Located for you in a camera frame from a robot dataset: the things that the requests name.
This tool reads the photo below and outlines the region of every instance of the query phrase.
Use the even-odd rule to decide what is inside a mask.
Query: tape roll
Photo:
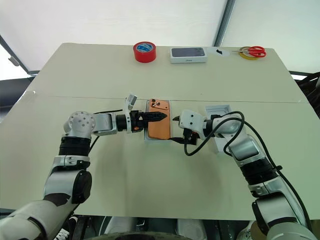
[[[239,49],[239,51],[246,51],[248,50],[248,48],[250,48],[249,46],[243,46]],[[257,60],[258,57],[252,56],[250,53],[248,52],[239,52],[240,57],[247,59],[247,60]]]
[[[133,46],[135,59],[140,63],[150,63],[156,59],[156,45],[149,41],[141,41]]]

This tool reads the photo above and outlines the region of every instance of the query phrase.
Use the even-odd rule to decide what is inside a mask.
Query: yellow tape roll
[[[249,46],[243,46],[239,49],[239,51],[245,51],[248,50],[248,48],[250,48]],[[250,53],[248,52],[238,52],[240,57],[247,59],[247,60],[257,60],[258,57],[252,56]]]

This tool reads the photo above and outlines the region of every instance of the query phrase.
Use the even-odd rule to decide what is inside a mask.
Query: metal frame
[[[289,71],[292,75],[309,76],[311,73],[303,71]]]
[[[236,3],[236,0],[227,0],[226,1],[224,12],[223,12],[221,22],[219,25],[219,29],[218,29],[218,32],[217,32],[215,39],[212,43],[213,47],[220,47],[221,46],[222,41],[224,40],[226,31],[227,31],[227,27],[228,27],[232,12],[235,7],[235,3]]]
[[[21,62],[21,60],[17,57],[17,55],[12,51],[9,45],[6,43],[4,38],[0,35],[0,45],[19,63],[21,68],[29,75],[38,74],[40,71],[29,71],[27,67]]]
[[[236,0],[227,0],[225,7],[224,7],[224,12],[223,16],[221,18],[221,22],[219,25],[218,32],[215,36],[215,39],[212,43],[212,46],[214,47],[220,47],[222,44],[222,41],[225,37],[226,30],[233,12],[233,9],[235,7]],[[0,35],[0,45],[3,46],[3,48],[19,63],[19,65],[22,67],[22,69],[29,75],[36,75],[40,71],[39,70],[33,70],[30,71],[27,69],[27,67],[21,62],[21,60],[17,57],[17,55],[12,51],[12,49],[9,47],[9,45],[6,43],[6,41],[3,39],[3,37]]]

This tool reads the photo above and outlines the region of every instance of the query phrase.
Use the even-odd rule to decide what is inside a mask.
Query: gold phone
[[[171,138],[170,131],[170,105],[168,101],[150,99],[149,112],[161,112],[166,114],[166,118],[161,121],[148,123],[148,136],[152,139],[168,140]]]

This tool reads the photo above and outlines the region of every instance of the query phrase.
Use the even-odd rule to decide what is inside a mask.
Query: smartphone
[[[205,63],[208,60],[206,51],[202,47],[172,47],[170,61],[173,64]]]
[[[148,105],[149,112],[161,112],[166,114],[166,118],[161,121],[148,123],[148,136],[152,139],[168,140],[171,138],[170,130],[170,104],[168,101],[150,99]]]

